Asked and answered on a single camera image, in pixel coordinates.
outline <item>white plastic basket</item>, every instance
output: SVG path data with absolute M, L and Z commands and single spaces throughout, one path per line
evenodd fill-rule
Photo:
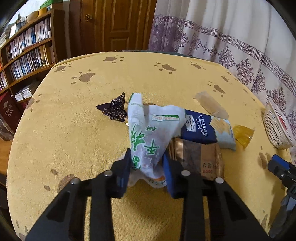
M 263 123 L 270 142 L 276 148 L 284 150 L 295 146 L 295 139 L 288 121 L 272 101 L 267 103 Z

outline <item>door knob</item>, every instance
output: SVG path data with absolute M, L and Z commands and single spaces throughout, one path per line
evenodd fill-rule
M 85 15 L 85 17 L 84 17 L 84 20 L 85 21 L 89 21 L 89 20 L 91 20 L 92 19 L 92 15 L 90 15 L 90 14 L 87 14 L 87 15 Z

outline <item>door panel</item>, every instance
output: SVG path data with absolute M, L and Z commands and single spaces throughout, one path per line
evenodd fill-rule
M 87 53 L 146 50 L 156 0 L 82 0 L 81 35 Z M 85 21 L 85 16 L 92 19 Z

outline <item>black candy wrapper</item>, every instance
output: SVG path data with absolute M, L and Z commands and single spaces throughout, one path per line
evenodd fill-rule
M 124 122 L 127 113 L 124 110 L 124 100 L 126 94 L 122 92 L 120 96 L 112 100 L 110 103 L 97 105 L 96 108 L 102 111 L 103 114 L 110 117 L 110 120 Z

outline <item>curtain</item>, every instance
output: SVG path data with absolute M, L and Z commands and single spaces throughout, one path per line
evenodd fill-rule
M 158 0 L 148 50 L 220 63 L 264 105 L 276 103 L 296 138 L 296 41 L 267 1 Z

